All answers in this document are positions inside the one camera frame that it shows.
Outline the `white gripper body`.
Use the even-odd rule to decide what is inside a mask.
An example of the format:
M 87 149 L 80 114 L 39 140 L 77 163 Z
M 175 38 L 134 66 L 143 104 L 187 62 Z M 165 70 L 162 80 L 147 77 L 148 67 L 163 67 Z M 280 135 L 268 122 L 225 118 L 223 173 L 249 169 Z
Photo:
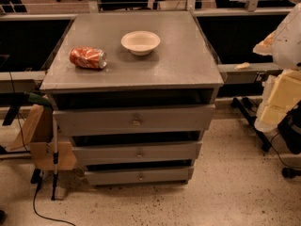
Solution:
M 275 31 L 270 33 L 264 40 L 255 45 L 253 52 L 261 56 L 271 56 L 273 52 L 273 42 L 275 35 Z

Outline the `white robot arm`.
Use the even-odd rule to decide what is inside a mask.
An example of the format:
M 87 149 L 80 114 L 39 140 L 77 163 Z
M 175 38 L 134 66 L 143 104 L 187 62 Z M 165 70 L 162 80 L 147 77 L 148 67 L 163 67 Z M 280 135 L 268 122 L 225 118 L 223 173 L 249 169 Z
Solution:
M 263 84 L 255 127 L 268 132 L 301 101 L 301 4 L 292 9 L 274 32 L 256 44 L 253 52 L 271 56 L 283 69 L 278 76 L 269 75 Z

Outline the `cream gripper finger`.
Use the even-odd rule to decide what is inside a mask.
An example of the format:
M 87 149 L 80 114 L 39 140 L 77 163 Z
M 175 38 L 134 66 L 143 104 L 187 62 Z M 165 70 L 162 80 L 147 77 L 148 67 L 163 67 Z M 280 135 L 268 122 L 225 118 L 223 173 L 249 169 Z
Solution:
M 291 110 L 301 101 L 301 72 L 285 70 L 276 79 L 268 104 Z
M 286 116 L 287 112 L 277 106 L 266 106 L 260 115 L 260 121 L 268 125 L 278 125 Z

